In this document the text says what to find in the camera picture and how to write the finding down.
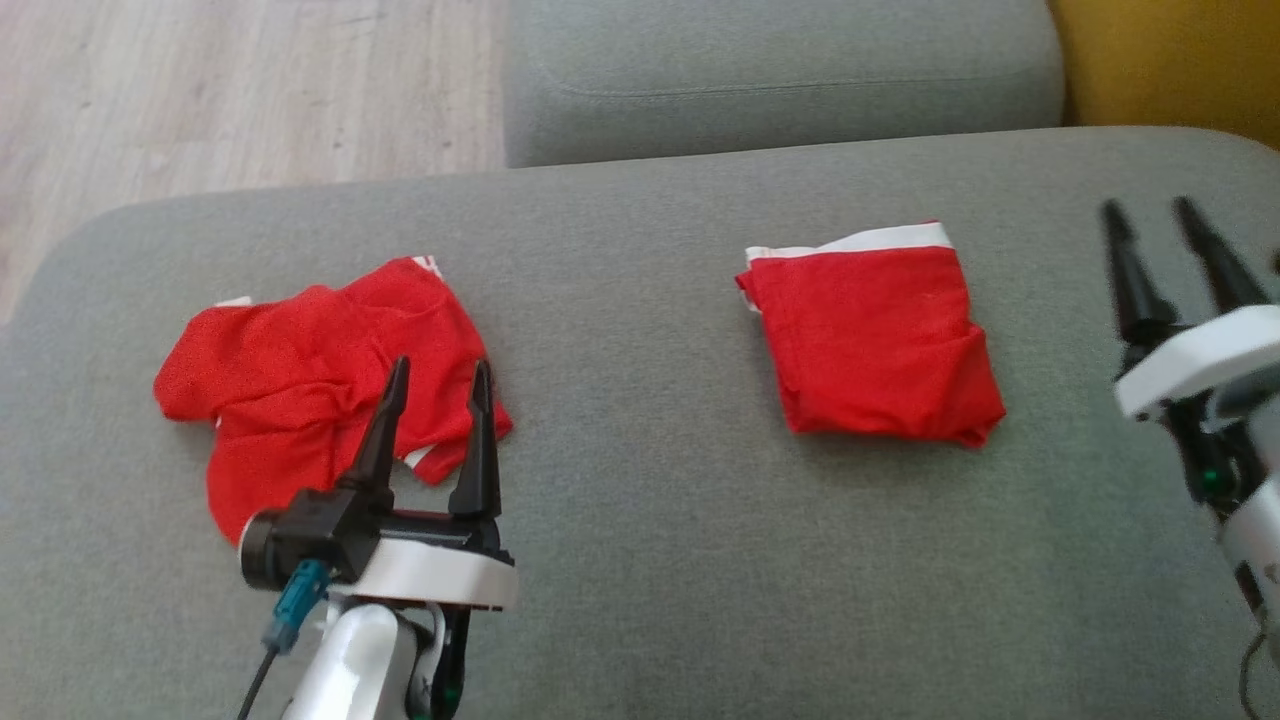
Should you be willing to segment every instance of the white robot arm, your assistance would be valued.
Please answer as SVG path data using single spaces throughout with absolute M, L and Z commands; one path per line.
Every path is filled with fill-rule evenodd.
M 302 491 L 244 527 L 244 580 L 283 592 L 242 720 L 273 659 L 293 647 L 320 600 L 329 603 L 324 639 L 282 720 L 447 720 L 462 698 L 471 611 L 516 603 L 515 561 L 495 523 L 502 496 L 488 363 L 476 365 L 471 439 L 448 514 L 393 507 L 392 446 L 407 387 L 401 357 L 333 491 Z M 429 620 L 411 621 L 408 609 Z
M 1115 201 L 1102 209 L 1116 324 L 1125 341 L 1115 383 L 1125 416 L 1160 421 L 1181 452 L 1187 489 L 1217 523 L 1217 543 L 1260 623 L 1242 664 L 1263 641 L 1280 666 L 1280 306 L 1204 222 L 1190 200 L 1174 201 L 1221 315 L 1180 325 L 1138 258 Z

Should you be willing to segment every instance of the white trim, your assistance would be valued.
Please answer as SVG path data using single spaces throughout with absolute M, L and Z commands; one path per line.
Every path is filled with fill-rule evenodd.
M 434 255 L 415 255 L 413 261 L 417 263 L 419 268 L 422 268 L 424 270 L 433 273 L 442 281 L 444 279 L 444 275 L 440 274 L 440 266 L 435 264 Z
M 421 462 L 422 459 L 426 457 L 426 454 L 431 452 L 433 450 L 435 450 L 434 445 L 420 447 L 404 456 L 404 464 L 408 465 L 410 468 L 417 468 L 417 464 Z
M 763 258 L 804 258 L 824 252 L 869 252 L 872 250 L 900 250 L 908 247 L 951 247 L 942 223 L 922 223 L 854 233 L 818 247 L 748 247 L 746 263 Z

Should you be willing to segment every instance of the sofa cushion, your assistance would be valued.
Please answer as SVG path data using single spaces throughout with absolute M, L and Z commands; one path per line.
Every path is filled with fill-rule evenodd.
M 1042 0 L 512 3 L 511 167 L 1055 126 Z
M 1098 205 L 1125 201 L 1198 320 L 1170 199 L 1261 266 L 1276 187 L 1280 156 L 1247 141 L 1083 128 L 110 213 L 54 251 L 0 345 L 5 716 L 233 714 L 274 597 L 207 515 L 210 430 L 161 418 L 151 380 L 211 302 L 430 252 L 516 420 L 500 527 L 522 597 L 471 623 L 462 717 L 1235 717 L 1253 623 L 1172 445 L 1111 396 Z M 979 452 L 792 436 L 742 249 L 929 218 L 1009 416 Z M 276 662 L 261 716 L 315 644 Z M 1256 685 L 1266 707 L 1262 661 Z

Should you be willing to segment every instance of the white plastic housing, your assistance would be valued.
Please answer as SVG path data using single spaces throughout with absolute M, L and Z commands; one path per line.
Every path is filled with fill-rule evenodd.
M 517 580 L 515 568 L 493 557 L 383 538 L 360 580 L 333 585 L 330 592 L 503 610 L 516 605 Z
M 1280 306 L 1249 305 L 1178 333 L 1116 380 L 1126 418 L 1280 363 Z

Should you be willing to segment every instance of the folded red cloth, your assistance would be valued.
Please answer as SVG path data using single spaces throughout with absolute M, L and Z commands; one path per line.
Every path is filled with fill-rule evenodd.
M 940 223 L 746 254 L 794 432 L 987 442 L 1005 406 Z

